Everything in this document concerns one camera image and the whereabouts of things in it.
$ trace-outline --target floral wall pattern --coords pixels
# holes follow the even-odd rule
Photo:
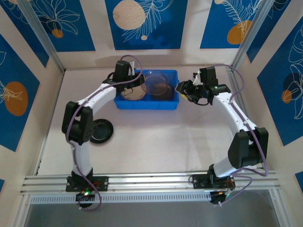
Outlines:
[[[16,151],[40,82],[0,35],[0,145]]]
[[[283,145],[303,136],[303,18],[258,76]]]

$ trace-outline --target blue plastic tray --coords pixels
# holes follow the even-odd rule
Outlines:
[[[178,73],[175,70],[156,70],[164,72],[169,83],[176,87],[179,83]],[[122,98],[121,95],[117,96],[115,99],[115,104],[118,109],[121,110],[175,110],[179,104],[179,93],[175,91],[174,98],[170,101],[157,101],[152,98],[151,95],[146,94],[140,101],[128,101]]]

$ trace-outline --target white table surface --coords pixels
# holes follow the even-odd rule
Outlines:
[[[198,66],[148,69],[177,70],[188,80]],[[61,132],[65,106],[97,89],[113,69],[67,70],[43,150],[39,175],[67,175],[72,170],[71,148]],[[230,87],[224,67],[216,69],[220,84]],[[90,144],[95,174],[152,173],[207,170],[227,155],[232,133],[224,115],[213,106],[197,106],[180,97],[177,110],[119,110],[114,101],[101,108],[94,119],[114,126],[105,144]]]

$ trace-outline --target purple cable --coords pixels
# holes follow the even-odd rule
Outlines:
[[[237,175],[237,174],[235,174],[234,176],[236,176],[236,177],[242,177],[242,178],[248,178],[250,180],[250,182],[245,187],[243,187],[237,194],[235,194],[234,196],[232,196],[230,199],[225,200],[224,202],[221,202],[220,206],[222,206],[223,204],[227,203],[228,201],[230,201],[231,199],[235,198],[236,196],[240,195],[252,183],[252,177],[250,177],[250,176],[242,176],[242,175]]]
[[[140,68],[141,68],[139,75],[138,75],[135,79],[132,79],[132,80],[129,80],[129,81],[119,82],[119,83],[110,84],[110,85],[108,85],[108,86],[105,86],[103,89],[101,89],[101,90],[99,90],[99,91],[96,91],[94,94],[92,94],[90,97],[88,97],[88,99],[85,100],[85,101],[76,109],[75,113],[74,113],[73,116],[71,117],[71,121],[70,121],[70,123],[69,123],[69,125],[68,125],[68,128],[67,128],[67,131],[66,131],[65,139],[66,139],[66,141],[70,144],[70,146],[72,147],[73,161],[74,161],[74,164],[75,164],[75,166],[76,166],[78,172],[79,172],[80,175],[83,177],[83,179],[92,187],[92,189],[97,193],[97,195],[98,195],[99,198],[100,198],[100,203],[98,204],[97,207],[95,207],[95,208],[93,208],[93,209],[82,209],[82,208],[80,207],[80,200],[79,200],[79,201],[78,201],[78,206],[79,206],[79,207],[81,208],[81,210],[83,210],[83,211],[94,211],[94,210],[97,210],[97,209],[101,206],[102,197],[101,197],[101,195],[100,195],[98,189],[92,184],[92,182],[89,181],[89,179],[84,175],[84,173],[80,170],[80,168],[79,168],[79,166],[78,166],[78,162],[77,162],[77,159],[76,159],[76,147],[75,147],[75,145],[72,144],[72,143],[70,142],[70,140],[68,139],[68,138],[69,138],[69,135],[70,135],[70,131],[71,131],[71,126],[72,126],[72,123],[73,123],[73,121],[75,120],[75,118],[76,118],[78,112],[80,111],[80,109],[81,109],[89,100],[91,100],[94,96],[96,96],[97,94],[99,94],[101,91],[104,91],[105,89],[107,89],[107,88],[109,88],[109,87],[116,86],[116,85],[132,83],[132,82],[136,81],[137,79],[139,79],[139,77],[142,75],[142,71],[143,71],[141,62],[140,62],[136,57],[134,57],[134,56],[132,56],[132,55],[129,55],[129,54],[128,54],[128,55],[122,56],[121,60],[122,60],[123,58],[125,58],[125,57],[132,57],[132,58],[134,58],[135,60],[137,60],[137,62],[138,62],[139,65],[140,65]]]
[[[248,178],[250,179],[250,182],[244,187],[242,188],[237,194],[235,194],[234,196],[232,196],[230,199],[222,202],[220,205],[223,205],[224,203],[228,202],[229,200],[233,199],[234,197],[238,196],[239,194],[241,194],[248,186],[251,185],[252,183],[252,178],[250,176],[242,176],[242,175],[237,175],[236,173],[242,171],[242,170],[248,170],[248,171],[251,171],[253,173],[256,173],[260,176],[268,176],[268,164],[267,164],[267,161],[266,161],[266,158],[265,158],[265,155],[264,155],[264,152],[262,150],[262,147],[259,143],[259,140],[255,134],[255,132],[253,131],[253,129],[250,127],[250,125],[246,122],[245,118],[243,117],[243,115],[240,113],[240,111],[236,108],[236,106],[234,105],[234,101],[232,100],[237,94],[239,94],[241,91],[243,91],[243,89],[245,88],[245,81],[244,81],[244,78],[243,76],[241,75],[241,73],[236,69],[234,68],[233,66],[231,65],[226,65],[226,64],[216,64],[216,65],[213,65],[213,66],[208,66],[207,68],[210,68],[210,67],[215,67],[215,66],[225,66],[225,67],[229,67],[230,69],[234,70],[237,72],[237,74],[240,76],[241,80],[242,80],[242,87],[239,89],[239,91],[235,92],[234,94],[232,94],[231,98],[230,98],[230,104],[232,105],[232,107],[234,108],[234,110],[236,111],[236,113],[239,115],[239,117],[241,118],[241,120],[243,121],[243,123],[245,124],[245,126],[249,129],[252,137],[254,138],[254,141],[256,142],[256,145],[259,149],[259,152],[260,152],[260,155],[262,157],[262,161],[264,163],[264,168],[265,168],[265,173],[260,173],[254,169],[248,169],[248,168],[240,168],[234,172],[231,173],[231,175],[233,176],[237,176],[237,177],[244,177],[244,178]]]

